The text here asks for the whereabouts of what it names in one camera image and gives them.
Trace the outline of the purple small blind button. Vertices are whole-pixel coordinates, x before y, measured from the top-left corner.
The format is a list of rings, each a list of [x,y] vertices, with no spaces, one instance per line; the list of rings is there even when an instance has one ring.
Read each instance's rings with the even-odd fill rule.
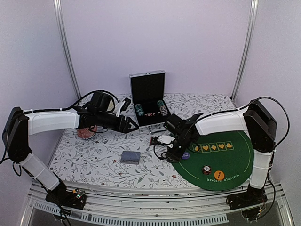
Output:
[[[185,152],[184,154],[183,154],[183,156],[182,156],[182,159],[183,160],[187,160],[187,159],[189,159],[190,158],[190,154],[188,153],[188,152]]]

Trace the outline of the orange poker chip stack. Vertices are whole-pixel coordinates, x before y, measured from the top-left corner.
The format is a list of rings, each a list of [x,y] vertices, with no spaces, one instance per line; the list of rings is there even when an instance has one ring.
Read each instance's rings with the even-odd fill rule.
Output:
[[[202,173],[206,176],[210,175],[211,174],[211,167],[209,165],[205,165],[203,168],[202,168]]]

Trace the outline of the aluminium poker case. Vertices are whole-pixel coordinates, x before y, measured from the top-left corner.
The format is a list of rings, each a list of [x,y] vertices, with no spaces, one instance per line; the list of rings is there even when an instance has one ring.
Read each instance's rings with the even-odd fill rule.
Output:
[[[130,87],[134,113],[140,127],[148,127],[164,123],[171,115],[164,101],[165,93],[165,71],[157,70],[151,72],[130,74]],[[138,116],[135,111],[135,105],[141,104],[144,113],[160,112],[157,101],[162,100],[168,110],[168,116],[145,117]]]

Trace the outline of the orange big blind button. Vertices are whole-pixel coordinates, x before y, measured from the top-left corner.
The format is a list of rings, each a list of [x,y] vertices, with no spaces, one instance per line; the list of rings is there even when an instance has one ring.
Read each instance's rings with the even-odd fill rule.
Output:
[[[217,170],[215,173],[214,173],[214,178],[216,180],[223,180],[225,178],[225,174],[223,171],[221,170]]]

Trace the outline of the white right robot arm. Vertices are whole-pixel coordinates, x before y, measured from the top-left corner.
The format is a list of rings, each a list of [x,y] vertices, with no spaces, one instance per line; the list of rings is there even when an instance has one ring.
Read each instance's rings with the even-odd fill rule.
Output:
[[[225,191],[248,181],[247,205],[261,198],[278,143],[277,122],[259,99],[245,106],[181,119],[172,114],[165,122],[170,132],[163,157],[195,186]]]

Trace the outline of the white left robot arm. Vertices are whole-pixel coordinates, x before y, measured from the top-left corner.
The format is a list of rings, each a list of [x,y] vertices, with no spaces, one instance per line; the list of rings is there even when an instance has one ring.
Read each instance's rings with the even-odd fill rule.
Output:
[[[20,107],[12,109],[2,140],[5,151],[1,162],[10,159],[29,172],[34,179],[52,191],[52,197],[59,204],[66,204],[70,194],[59,185],[59,178],[32,153],[28,137],[49,131],[62,129],[86,129],[92,126],[104,127],[119,133],[127,134],[139,129],[138,124],[130,117],[121,114],[89,112],[82,107],[72,107],[69,110],[49,109],[23,111]]]

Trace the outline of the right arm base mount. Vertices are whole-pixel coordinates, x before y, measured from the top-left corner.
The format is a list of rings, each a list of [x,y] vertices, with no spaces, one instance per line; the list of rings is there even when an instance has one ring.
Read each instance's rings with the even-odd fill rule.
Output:
[[[243,210],[241,212],[245,220],[256,221],[266,206],[267,200],[268,198],[264,188],[253,188],[249,185],[245,192],[228,195],[226,198],[226,203],[228,204],[230,210],[237,210],[256,205],[254,208]]]

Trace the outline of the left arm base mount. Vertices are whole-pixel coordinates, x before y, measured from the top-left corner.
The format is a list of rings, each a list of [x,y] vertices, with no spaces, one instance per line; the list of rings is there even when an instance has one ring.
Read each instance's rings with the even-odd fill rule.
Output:
[[[76,188],[72,191],[67,191],[65,187],[55,188],[53,191],[46,189],[47,195],[45,200],[56,204],[58,207],[70,207],[83,210],[86,204],[86,192]]]

